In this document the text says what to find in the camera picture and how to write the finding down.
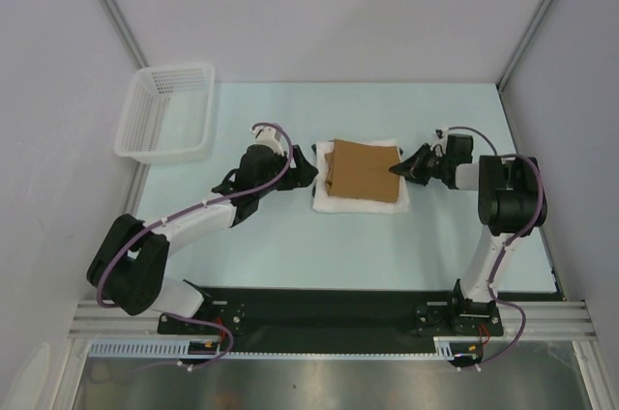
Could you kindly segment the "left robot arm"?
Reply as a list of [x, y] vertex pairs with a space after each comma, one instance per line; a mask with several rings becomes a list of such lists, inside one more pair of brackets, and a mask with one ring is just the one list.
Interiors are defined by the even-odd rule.
[[124, 214], [112, 223], [86, 274], [101, 308], [119, 308], [130, 316], [157, 311], [179, 317], [196, 333], [212, 325], [214, 310], [206, 293], [167, 277], [168, 258], [241, 224], [269, 193], [308, 188], [318, 175], [280, 126], [259, 122], [251, 132], [253, 144], [205, 199], [151, 222]]

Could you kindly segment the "tan tank top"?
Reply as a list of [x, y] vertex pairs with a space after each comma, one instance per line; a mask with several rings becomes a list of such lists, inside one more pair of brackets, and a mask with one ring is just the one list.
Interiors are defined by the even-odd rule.
[[398, 201], [399, 176], [390, 171], [400, 160], [397, 146], [336, 139], [325, 159], [328, 195], [390, 204]]

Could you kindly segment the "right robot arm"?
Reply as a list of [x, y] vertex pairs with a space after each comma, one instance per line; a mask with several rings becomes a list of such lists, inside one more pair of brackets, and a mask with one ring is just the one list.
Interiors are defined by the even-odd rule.
[[497, 285], [504, 266], [519, 241], [545, 223], [547, 201], [538, 160], [520, 154], [473, 158], [470, 127], [438, 130], [438, 141], [423, 144], [411, 157], [390, 168], [406, 181], [425, 186], [432, 179], [450, 190], [477, 194], [478, 218], [483, 227], [475, 254], [452, 291], [446, 309], [448, 326], [468, 334], [497, 303]]

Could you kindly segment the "white tank top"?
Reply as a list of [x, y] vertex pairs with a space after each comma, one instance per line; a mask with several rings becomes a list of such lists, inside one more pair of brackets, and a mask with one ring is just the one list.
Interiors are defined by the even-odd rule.
[[313, 210], [325, 214], [383, 214], [395, 215], [409, 211], [410, 198], [405, 180], [399, 177], [399, 193], [395, 203], [375, 200], [354, 199], [330, 196], [327, 192], [326, 179], [329, 165], [326, 154], [334, 150], [334, 141], [319, 141], [313, 145], [315, 149], [318, 175], [313, 187]]

